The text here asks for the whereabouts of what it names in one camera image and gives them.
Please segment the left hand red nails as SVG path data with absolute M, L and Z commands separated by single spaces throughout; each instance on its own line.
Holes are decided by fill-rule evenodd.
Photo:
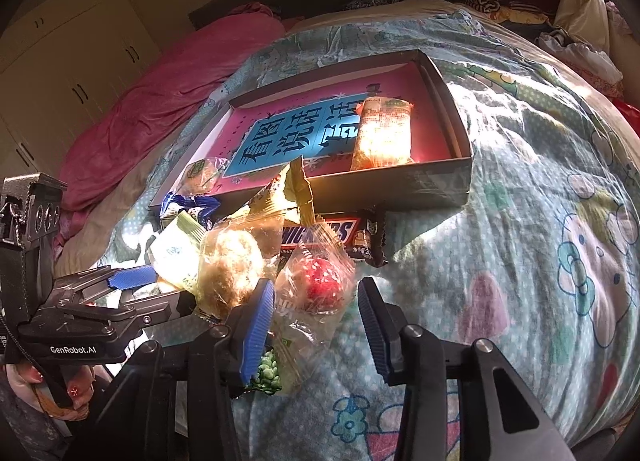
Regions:
M 9 387 L 28 407 L 62 421 L 84 421 L 88 418 L 89 403 L 94 394 L 94 370 L 88 366 L 70 367 L 61 381 L 47 382 L 31 364 L 19 363 L 3 367 Z M 53 389 L 63 389 L 67 403 L 57 403 Z

